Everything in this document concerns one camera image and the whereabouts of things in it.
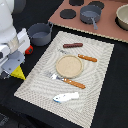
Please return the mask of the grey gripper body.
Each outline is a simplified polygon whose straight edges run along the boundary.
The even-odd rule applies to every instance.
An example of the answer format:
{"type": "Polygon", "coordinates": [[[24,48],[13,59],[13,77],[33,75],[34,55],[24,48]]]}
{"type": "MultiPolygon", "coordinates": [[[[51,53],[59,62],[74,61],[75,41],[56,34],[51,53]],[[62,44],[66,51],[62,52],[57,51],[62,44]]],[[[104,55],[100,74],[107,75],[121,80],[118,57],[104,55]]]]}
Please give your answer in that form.
{"type": "Polygon", "coordinates": [[[1,65],[0,78],[5,79],[25,60],[25,56],[20,51],[9,54],[7,60],[1,65]]]}

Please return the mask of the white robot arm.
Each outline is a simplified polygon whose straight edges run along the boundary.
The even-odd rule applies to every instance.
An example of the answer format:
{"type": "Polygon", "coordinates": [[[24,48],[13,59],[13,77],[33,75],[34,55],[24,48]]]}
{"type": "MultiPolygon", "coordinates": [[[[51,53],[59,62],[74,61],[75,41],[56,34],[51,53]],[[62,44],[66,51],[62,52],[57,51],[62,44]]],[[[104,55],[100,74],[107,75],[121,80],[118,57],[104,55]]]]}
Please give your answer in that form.
{"type": "Polygon", "coordinates": [[[8,78],[25,60],[25,51],[30,46],[26,29],[19,33],[13,26],[12,15],[21,13],[26,0],[0,0],[0,78],[8,78]]]}

